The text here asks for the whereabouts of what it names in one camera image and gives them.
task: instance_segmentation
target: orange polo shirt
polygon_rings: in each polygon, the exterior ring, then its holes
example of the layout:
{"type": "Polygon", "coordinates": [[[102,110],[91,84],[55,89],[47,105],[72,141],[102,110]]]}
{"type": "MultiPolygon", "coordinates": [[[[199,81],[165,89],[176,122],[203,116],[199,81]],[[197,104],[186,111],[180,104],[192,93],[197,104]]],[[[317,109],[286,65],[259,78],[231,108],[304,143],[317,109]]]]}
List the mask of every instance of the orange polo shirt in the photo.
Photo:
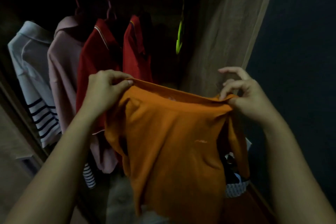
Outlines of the orange polo shirt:
{"type": "Polygon", "coordinates": [[[233,152],[240,175],[250,175],[246,141],[226,102],[233,97],[219,101],[134,79],[107,112],[105,137],[123,158],[138,215],[147,205],[172,221],[219,220],[226,187],[219,151],[233,152]]]}

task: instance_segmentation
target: forearm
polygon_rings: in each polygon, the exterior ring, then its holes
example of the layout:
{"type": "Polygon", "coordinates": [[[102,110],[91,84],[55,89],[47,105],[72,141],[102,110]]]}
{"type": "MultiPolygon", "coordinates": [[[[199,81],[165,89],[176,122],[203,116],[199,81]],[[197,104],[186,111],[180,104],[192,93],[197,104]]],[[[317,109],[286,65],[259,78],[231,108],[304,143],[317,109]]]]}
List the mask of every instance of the forearm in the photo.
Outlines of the forearm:
{"type": "Polygon", "coordinates": [[[81,113],[7,217],[7,223],[66,223],[74,206],[94,120],[81,113]]]}
{"type": "Polygon", "coordinates": [[[336,223],[288,124],[279,113],[264,127],[274,207],[279,223],[336,223]]]}

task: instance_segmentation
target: closet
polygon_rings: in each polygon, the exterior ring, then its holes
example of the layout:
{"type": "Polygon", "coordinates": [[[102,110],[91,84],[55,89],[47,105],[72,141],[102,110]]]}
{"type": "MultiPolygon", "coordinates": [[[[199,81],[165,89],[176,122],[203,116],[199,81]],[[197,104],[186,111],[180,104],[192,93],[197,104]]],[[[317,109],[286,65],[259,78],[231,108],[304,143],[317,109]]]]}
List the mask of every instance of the closet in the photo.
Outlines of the closet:
{"type": "MultiPolygon", "coordinates": [[[[28,173],[23,175],[21,192],[53,147],[41,146],[40,135],[29,115],[7,44],[27,20],[54,33],[63,18],[75,14],[78,5],[81,12],[93,21],[107,17],[108,0],[77,1],[78,4],[76,0],[1,0],[0,106],[7,117],[5,120],[10,123],[11,134],[15,136],[9,136],[10,133],[3,136],[0,152],[10,155],[8,158],[15,163],[17,173],[22,170],[28,173]]],[[[109,14],[126,21],[133,14],[150,14],[153,24],[151,70],[155,82],[207,97],[217,94],[225,79],[217,74],[218,68],[226,65],[246,67],[268,4],[268,0],[109,1],[109,14]],[[181,48],[176,54],[179,28],[178,45],[181,48]]],[[[96,185],[89,189],[84,179],[81,181],[77,206],[83,217],[90,223],[134,222],[132,189],[122,171],[116,169],[111,174],[102,173],[92,155],[89,155],[88,162],[96,185]]],[[[3,218],[19,195],[20,192],[17,192],[3,210],[3,218]]],[[[252,209],[258,212],[260,222],[272,222],[271,211],[257,191],[252,190],[245,197],[246,201],[253,203],[255,208],[252,209]]]]}

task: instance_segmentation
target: white shirt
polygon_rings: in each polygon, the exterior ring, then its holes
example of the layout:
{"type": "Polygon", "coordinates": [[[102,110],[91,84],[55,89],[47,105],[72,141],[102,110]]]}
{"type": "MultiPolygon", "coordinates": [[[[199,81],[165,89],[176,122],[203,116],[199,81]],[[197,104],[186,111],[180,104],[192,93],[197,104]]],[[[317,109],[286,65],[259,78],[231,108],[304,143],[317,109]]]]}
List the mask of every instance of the white shirt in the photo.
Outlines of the white shirt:
{"type": "Polygon", "coordinates": [[[49,85],[47,52],[52,41],[51,32],[26,21],[8,44],[16,76],[39,131],[42,147],[56,142],[61,132],[49,85]]]}

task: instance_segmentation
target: hand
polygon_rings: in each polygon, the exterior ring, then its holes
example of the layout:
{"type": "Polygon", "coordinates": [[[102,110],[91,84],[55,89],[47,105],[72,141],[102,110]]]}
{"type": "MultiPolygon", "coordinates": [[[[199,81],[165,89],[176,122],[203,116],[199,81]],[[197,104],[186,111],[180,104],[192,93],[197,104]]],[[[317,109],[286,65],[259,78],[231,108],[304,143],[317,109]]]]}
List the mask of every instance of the hand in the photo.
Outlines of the hand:
{"type": "Polygon", "coordinates": [[[110,109],[133,84],[131,75],[114,70],[99,71],[89,76],[85,99],[80,111],[97,119],[110,109]]]}
{"type": "Polygon", "coordinates": [[[218,69],[220,73],[236,73],[241,80],[229,79],[223,83],[219,99],[223,100],[232,90],[242,90],[243,96],[229,100],[229,105],[242,114],[258,122],[262,127],[269,124],[279,113],[272,105],[263,89],[256,80],[241,67],[224,67],[218,69]]]}

